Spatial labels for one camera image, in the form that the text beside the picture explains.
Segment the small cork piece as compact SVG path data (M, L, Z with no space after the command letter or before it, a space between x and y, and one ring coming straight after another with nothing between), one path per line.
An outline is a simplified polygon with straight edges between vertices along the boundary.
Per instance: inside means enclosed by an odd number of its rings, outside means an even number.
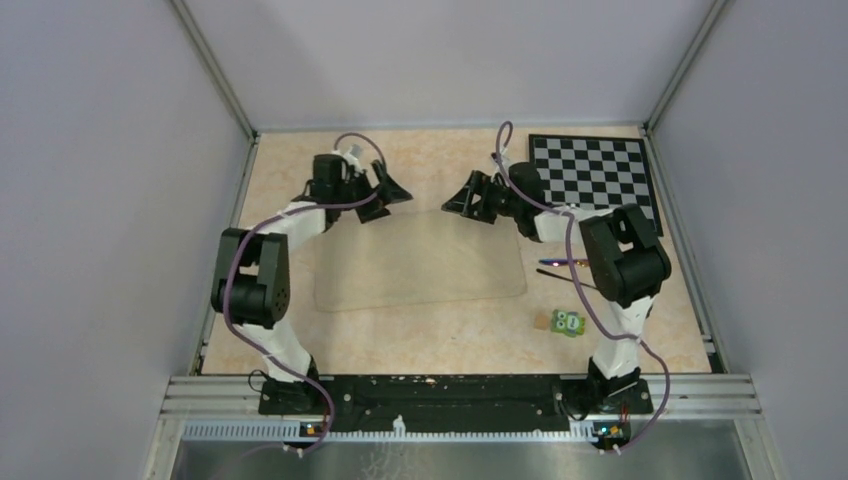
M550 329L550 317L545 314L537 315L533 326L537 330L548 331Z

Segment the black white checkerboard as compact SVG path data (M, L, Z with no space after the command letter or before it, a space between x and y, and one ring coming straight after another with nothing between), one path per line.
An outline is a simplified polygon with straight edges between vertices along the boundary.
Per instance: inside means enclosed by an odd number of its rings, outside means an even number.
M530 134L528 160L537 168L546 202L586 210L634 204L657 236L664 235L643 140Z

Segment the aluminium frame rail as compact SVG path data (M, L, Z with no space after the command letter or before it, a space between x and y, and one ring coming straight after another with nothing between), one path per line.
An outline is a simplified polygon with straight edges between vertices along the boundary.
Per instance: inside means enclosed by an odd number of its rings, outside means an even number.
M762 407L739 374L646 375L593 407L577 375L328 376L334 407L272 410L259 377L175 377L160 415L191 440L326 442L594 442L646 422L757 419Z

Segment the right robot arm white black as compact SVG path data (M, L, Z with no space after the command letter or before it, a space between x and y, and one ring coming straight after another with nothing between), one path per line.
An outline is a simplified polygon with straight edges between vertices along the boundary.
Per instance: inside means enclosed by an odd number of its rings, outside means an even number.
M522 236L534 242L562 241L569 268L576 266L573 242L580 242L593 285L611 311L601 318L592 308L586 310L602 335L589 360L586 397L600 412L612 412L622 404L627 389L639 381L644 324L671 274L669 257L639 206L606 210L556 206L547 201L536 167L519 162L493 175L472 171L441 209L485 223L508 217Z

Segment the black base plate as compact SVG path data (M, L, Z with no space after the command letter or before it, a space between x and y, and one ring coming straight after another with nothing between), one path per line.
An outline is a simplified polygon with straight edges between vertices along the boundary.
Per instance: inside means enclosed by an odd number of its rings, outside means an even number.
M333 433L530 433L567 431L592 416L627 420L654 411L641 380L601 398L584 375L338 375L315 386L266 379L266 416L313 415Z

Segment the beige cloth napkin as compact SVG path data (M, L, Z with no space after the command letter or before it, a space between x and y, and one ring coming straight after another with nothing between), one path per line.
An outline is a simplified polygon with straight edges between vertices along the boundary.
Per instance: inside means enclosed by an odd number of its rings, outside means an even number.
M315 241L322 312L509 298L526 292L514 224L446 212L342 219Z

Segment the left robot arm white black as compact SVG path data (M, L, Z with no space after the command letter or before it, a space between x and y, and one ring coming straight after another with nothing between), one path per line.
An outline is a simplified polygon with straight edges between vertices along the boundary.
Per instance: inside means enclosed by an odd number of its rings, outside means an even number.
M330 400L313 356L286 318L292 298L290 256L327 232L345 211L355 211L367 223L388 216L390 204L411 200L391 178L383 156L372 161L371 171L374 181L352 151L319 154L311 179L283 209L249 229L230 227L221 233L211 306L265 363L262 414L308 413Z

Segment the iridescent purple utensil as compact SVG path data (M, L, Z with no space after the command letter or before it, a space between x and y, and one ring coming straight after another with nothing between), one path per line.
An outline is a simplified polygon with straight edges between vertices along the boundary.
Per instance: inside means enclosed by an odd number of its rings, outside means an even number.
M569 260L567 258L547 258L547 259L540 259L538 261L538 263L541 264L541 265L552 266L552 267L563 267L563 266L567 266L567 265L576 265L578 267L588 267L589 266L589 261L587 259L571 259L571 260Z

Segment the black utensil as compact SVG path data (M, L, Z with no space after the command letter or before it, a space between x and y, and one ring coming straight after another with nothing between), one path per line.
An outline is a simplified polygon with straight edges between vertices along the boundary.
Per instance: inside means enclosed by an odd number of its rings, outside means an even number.
M592 289L592 290L598 290L594 285L591 285L591 284L588 284L588 283L585 283L585 282L582 282L582 281L575 282L570 277L559 275L559 274L553 273L551 271L543 270L541 268L537 268L535 271L538 274L541 274L541 275L544 275L544 276L547 276L547 277L550 277L550 278L562 280L562 281L569 282L569 283L576 284L576 285L579 284L582 287L589 288L589 289Z

